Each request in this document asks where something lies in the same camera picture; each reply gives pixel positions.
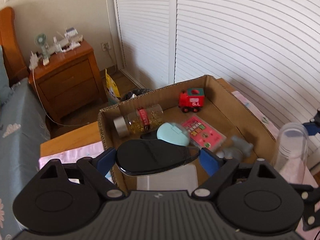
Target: desk fan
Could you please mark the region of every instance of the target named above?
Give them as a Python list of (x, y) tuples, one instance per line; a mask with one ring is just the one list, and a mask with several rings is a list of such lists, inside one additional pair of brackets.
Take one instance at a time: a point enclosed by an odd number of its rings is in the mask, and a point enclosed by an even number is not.
[(47, 35), (45, 35), (45, 33), (40, 33), (36, 36), (35, 44), (41, 47), (44, 59), (50, 57), (50, 53), (48, 53)]

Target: nightstand drawer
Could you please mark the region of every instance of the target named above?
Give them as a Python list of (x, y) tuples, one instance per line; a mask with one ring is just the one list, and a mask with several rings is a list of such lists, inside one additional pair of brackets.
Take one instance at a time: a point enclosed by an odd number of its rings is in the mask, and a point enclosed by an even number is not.
[(91, 78), (49, 100), (49, 103), (57, 115), (62, 117), (97, 99), (98, 97), (99, 91), (96, 82), (94, 78)]
[(90, 63), (85, 60), (41, 82), (39, 86), (45, 97), (50, 100), (91, 78), (93, 75)]

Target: black trash bag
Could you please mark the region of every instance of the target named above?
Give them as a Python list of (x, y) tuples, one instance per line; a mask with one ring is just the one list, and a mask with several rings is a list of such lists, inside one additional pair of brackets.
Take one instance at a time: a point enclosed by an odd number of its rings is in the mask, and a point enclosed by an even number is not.
[(134, 89), (132, 91), (130, 91), (129, 93), (126, 93), (122, 98), (121, 98), (121, 102), (126, 101), (128, 99), (130, 99), (130, 97), (132, 97), (133, 94), (135, 94), (136, 96), (151, 92), (152, 89), (148, 89), (148, 88), (140, 88), (140, 89)]

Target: red toy train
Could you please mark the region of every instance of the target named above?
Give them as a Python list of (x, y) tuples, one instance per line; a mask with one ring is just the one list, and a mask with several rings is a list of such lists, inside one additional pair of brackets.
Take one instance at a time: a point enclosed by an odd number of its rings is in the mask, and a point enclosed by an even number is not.
[(182, 91), (179, 98), (179, 107), (182, 112), (193, 111), (197, 113), (204, 104), (204, 91), (202, 88), (188, 88)]

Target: white louvered door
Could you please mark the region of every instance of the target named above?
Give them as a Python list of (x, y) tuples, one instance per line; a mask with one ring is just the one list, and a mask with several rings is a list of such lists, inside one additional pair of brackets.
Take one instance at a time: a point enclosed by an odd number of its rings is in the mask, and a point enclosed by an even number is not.
[(319, 23), (320, 0), (177, 0), (175, 82), (222, 77), (278, 128), (307, 122), (320, 107)]
[(115, 4), (125, 70), (147, 88), (168, 85), (169, 0), (116, 0)]

